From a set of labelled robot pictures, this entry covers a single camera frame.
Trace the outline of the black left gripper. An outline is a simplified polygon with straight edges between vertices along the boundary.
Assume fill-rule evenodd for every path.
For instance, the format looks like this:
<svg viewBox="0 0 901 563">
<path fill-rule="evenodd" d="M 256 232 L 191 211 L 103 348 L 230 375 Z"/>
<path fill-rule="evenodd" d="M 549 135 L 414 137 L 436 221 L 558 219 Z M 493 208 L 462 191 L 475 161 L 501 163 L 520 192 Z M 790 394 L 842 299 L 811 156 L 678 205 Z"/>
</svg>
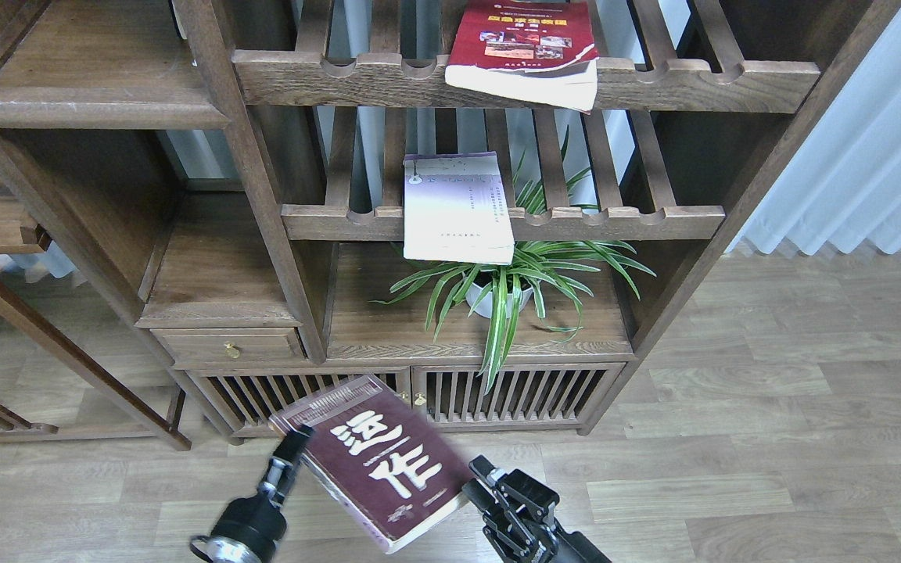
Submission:
<svg viewBox="0 0 901 563">
<path fill-rule="evenodd" d="M 207 562 L 271 562 L 286 531 L 280 512 L 314 428 L 292 430 L 271 454 L 255 495 L 232 500 L 208 536 L 190 538 L 190 551 Z"/>
</svg>

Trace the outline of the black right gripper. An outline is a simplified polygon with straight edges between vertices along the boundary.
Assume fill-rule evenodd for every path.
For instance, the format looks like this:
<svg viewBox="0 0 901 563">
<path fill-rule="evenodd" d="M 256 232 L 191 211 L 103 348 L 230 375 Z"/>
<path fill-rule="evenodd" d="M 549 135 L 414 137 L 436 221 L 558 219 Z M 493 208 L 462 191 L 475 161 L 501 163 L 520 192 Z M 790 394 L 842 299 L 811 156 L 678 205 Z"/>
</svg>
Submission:
<svg viewBox="0 0 901 563">
<path fill-rule="evenodd" d="M 578 531 L 555 519 L 560 496 L 525 472 L 507 472 L 479 455 L 469 462 L 477 479 L 462 492 L 483 514 L 483 534 L 504 562 L 608 562 Z"/>
</svg>

